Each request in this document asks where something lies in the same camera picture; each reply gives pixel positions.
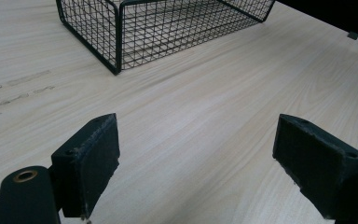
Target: wire basket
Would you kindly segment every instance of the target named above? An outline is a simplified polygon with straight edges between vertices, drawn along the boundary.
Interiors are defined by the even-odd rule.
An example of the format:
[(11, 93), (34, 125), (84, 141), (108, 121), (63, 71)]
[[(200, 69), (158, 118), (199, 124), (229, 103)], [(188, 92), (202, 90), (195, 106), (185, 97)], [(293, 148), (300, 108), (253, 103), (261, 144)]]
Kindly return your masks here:
[(115, 75), (267, 19), (275, 0), (57, 0), (62, 23)]

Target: metal wire mesh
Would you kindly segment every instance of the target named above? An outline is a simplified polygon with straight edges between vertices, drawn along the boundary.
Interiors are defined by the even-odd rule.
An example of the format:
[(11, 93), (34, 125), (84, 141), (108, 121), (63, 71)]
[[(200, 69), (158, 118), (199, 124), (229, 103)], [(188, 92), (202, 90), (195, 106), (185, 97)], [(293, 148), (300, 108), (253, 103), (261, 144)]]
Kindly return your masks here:
[(63, 24), (117, 74), (264, 21), (275, 0), (56, 1)]

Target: table surface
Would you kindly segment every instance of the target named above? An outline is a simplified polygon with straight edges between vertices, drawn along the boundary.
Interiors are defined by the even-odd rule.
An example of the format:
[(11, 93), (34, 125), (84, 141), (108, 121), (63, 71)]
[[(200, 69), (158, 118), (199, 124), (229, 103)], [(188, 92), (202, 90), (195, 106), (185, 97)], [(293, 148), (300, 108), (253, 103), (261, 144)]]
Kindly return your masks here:
[(115, 77), (55, 1), (0, 0), (0, 182), (49, 167), (108, 113), (121, 158), (93, 223), (332, 223), (272, 147), (281, 113), (358, 147), (358, 40), (276, 3), (263, 24)]

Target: dark background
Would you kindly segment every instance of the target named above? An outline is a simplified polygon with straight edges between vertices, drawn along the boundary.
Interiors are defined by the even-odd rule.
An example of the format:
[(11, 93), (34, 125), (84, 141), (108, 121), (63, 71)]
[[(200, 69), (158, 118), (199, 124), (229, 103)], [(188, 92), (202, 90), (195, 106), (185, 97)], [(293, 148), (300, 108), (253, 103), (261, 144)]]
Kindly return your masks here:
[(358, 34), (358, 0), (279, 0), (279, 2), (344, 31)]

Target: wood grain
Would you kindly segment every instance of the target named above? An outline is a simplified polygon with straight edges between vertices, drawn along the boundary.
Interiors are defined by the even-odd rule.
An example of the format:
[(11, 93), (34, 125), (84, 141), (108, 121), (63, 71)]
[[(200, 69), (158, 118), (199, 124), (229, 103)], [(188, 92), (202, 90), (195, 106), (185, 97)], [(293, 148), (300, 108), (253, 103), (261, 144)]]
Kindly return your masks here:
[(93, 223), (332, 223), (272, 146), (287, 113), (358, 147), (358, 40), (276, 3), (263, 24), (114, 77), (54, 1), (0, 0), (0, 182), (113, 112), (120, 165)]

